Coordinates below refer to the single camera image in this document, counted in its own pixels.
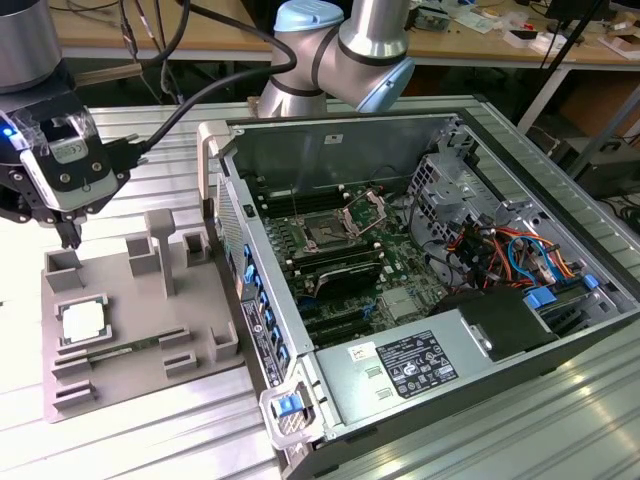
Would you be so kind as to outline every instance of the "metal workbench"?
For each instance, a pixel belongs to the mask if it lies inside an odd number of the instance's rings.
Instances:
[[[635,237],[614,232],[588,197],[567,195],[566,177],[515,136],[490,105],[473,97],[403,99],[398,109],[462,107],[472,113],[636,277]],[[332,103],[330,109],[346,107]],[[150,135],[170,107],[94,110],[103,137]],[[84,228],[80,258],[126,250],[144,231],[142,213],[174,211],[178,232],[202,229],[196,126],[246,116],[242,105],[196,107],[132,172]],[[523,195],[503,172],[488,175],[509,198]],[[0,223],[0,477],[279,478],[246,368],[173,387],[78,418],[42,420],[39,271],[55,231]],[[535,381],[342,466],[327,479],[638,478],[640,324]]]

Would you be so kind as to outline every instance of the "power supply label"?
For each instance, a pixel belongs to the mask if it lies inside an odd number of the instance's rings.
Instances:
[[[270,387],[276,387],[282,383],[282,377],[280,376],[278,364],[271,353],[269,332],[260,321],[258,307],[254,301],[242,302],[242,310],[244,310],[244,315],[251,331],[251,339],[256,348],[265,379]]]
[[[458,378],[431,330],[376,348],[398,395],[411,398]]]

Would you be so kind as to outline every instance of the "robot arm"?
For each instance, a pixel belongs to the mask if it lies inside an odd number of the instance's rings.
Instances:
[[[357,111],[387,110],[407,86],[415,64],[407,53],[410,0],[355,0],[351,18],[320,0],[291,0],[278,10],[276,38],[294,49],[297,67],[273,76],[258,116],[326,112],[325,92]],[[282,62],[274,49],[274,64]]]
[[[135,137],[104,144],[73,89],[47,0],[1,2],[0,216],[55,227],[78,248],[80,224],[129,180]]]

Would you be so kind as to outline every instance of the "blue tab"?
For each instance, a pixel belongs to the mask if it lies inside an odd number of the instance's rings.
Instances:
[[[264,312],[264,318],[266,320],[267,328],[269,330],[275,327],[276,316],[273,314],[273,310],[271,310],[270,308],[267,308],[267,310]]]
[[[280,343],[282,342],[282,333],[280,333],[279,327],[274,327],[273,332],[271,332],[271,343],[278,348]]]
[[[555,302],[556,296],[551,293],[551,290],[547,287],[540,287],[529,291],[529,294],[525,297],[526,302],[531,308],[540,308]]]
[[[598,279],[590,273],[584,276],[583,281],[587,288],[589,288],[590,290],[593,290],[594,288],[598,288],[600,286],[600,282],[598,281]]]
[[[269,297],[267,297],[267,294],[265,292],[260,293],[260,303],[264,308],[267,308],[269,306]]]
[[[276,414],[278,417],[286,417],[304,410],[302,399],[298,395],[288,395],[282,397],[276,403]]]
[[[247,285],[249,285],[250,283],[253,283],[253,279],[256,276],[256,266],[255,265],[249,265],[247,267],[247,270],[244,272],[244,283],[246,283]]]
[[[280,356],[282,367],[286,369],[287,366],[289,365],[289,351],[287,350],[287,347],[282,345],[278,350],[278,355]]]

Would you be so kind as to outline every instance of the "open computer chassis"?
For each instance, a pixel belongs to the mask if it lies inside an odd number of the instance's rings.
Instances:
[[[635,278],[466,110],[212,122],[199,137],[222,170],[215,201],[201,184],[203,213],[289,478],[551,371],[640,316]]]

